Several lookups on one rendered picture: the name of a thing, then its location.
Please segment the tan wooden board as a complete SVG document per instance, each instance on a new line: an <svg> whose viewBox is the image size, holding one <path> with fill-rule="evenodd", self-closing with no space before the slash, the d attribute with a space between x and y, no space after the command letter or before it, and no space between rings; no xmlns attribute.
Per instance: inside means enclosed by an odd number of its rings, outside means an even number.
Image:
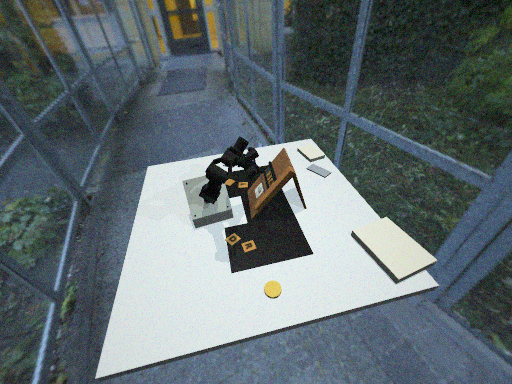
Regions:
<svg viewBox="0 0 512 384"><path fill-rule="evenodd" d="M304 206L306 208L305 201L299 186L299 182L289 159L289 156L283 148L279 154L271 162L268 162L266 169L263 169L263 173L260 174L259 178L249 188L248 199L250 206L251 219L254 219L260 211L273 199L273 197L286 185L286 183L293 177L296 189ZM267 174L271 171L274 183L269 187L269 181L267 180ZM256 199L255 189L262 182L263 192Z"/></svg>

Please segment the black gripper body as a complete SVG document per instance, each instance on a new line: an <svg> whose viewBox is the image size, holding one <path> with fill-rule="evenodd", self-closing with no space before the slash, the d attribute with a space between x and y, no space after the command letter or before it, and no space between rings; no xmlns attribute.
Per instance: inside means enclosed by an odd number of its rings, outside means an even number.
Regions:
<svg viewBox="0 0 512 384"><path fill-rule="evenodd" d="M248 169L246 175L247 175L247 179L249 179L249 180L252 180L252 178L257 173L257 169L255 168L255 165L253 165L253 161L252 161L252 164L250 164L247 160L245 160L244 155L241 158L241 160L239 161L237 166L244 168L245 171Z"/></svg>

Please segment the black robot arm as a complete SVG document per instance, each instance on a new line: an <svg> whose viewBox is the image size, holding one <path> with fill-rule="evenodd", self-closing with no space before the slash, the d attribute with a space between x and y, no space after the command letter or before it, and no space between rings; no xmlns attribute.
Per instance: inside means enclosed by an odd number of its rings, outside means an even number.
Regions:
<svg viewBox="0 0 512 384"><path fill-rule="evenodd" d="M243 155L250 164L252 164L252 160L259 157L258 152L252 147L248 148L247 154L243 153L248 144L247 140L239 136L233 147L227 148L222 157L214 159L208 166L205 176L209 179L209 182L203 185L199 194L200 197L204 198L205 204L214 204L217 201L221 193L221 185L226 182L232 172L232 167L238 165ZM228 172L216 165L220 162L228 166Z"/></svg>

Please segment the yellow flat disc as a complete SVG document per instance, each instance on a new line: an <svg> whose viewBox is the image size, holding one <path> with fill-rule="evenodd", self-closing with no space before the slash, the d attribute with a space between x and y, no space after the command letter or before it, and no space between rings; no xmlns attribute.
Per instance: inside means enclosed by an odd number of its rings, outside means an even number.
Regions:
<svg viewBox="0 0 512 384"><path fill-rule="evenodd" d="M281 285L277 281L269 281L265 284L264 292L269 298L277 298L281 294Z"/></svg>

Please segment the white paper ticket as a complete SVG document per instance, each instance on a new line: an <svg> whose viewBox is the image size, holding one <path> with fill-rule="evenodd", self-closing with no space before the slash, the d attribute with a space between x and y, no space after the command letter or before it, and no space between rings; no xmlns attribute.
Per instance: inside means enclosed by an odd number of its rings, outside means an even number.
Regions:
<svg viewBox="0 0 512 384"><path fill-rule="evenodd" d="M263 192L263 186L262 182L259 184L259 186L255 189L256 199L260 196L260 194Z"/></svg>

